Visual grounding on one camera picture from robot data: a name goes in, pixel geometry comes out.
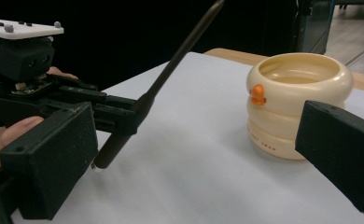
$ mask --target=finger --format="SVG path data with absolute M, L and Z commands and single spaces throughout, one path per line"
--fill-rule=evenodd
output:
M 9 128 L 7 128 L 1 137 L 1 144 L 3 147 L 7 146 L 23 134 L 27 133 L 29 130 L 34 128 L 38 123 L 42 122 L 43 118 L 39 116 L 33 116 L 27 119 L 23 119 Z
M 70 78 L 78 79 L 77 76 L 74 76 L 74 75 L 72 75 L 70 73 L 64 73 L 60 69 L 58 69 L 57 67 L 54 67 L 54 66 L 52 66 L 48 70 L 48 74 L 49 75 L 56 75 L 56 76 L 60 76 L 60 77 L 70 77 Z

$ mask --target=table surface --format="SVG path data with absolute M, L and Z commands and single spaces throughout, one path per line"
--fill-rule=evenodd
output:
M 105 92 L 137 99 L 165 65 Z M 364 214 L 310 162 L 281 160 L 250 141 L 251 68 L 189 53 L 106 170 L 89 169 L 51 222 L 25 220 L 16 211 L 14 223 L 364 223 Z M 364 91 L 353 89 L 345 108 L 364 118 L 362 98 Z M 101 148 L 109 133 L 97 136 Z
M 231 49 L 211 49 L 208 50 L 205 54 L 250 65 L 255 65 L 256 63 L 259 63 L 267 58 L 266 56 Z M 364 74 L 356 73 L 354 71 L 352 72 L 355 81 L 355 88 L 364 90 Z

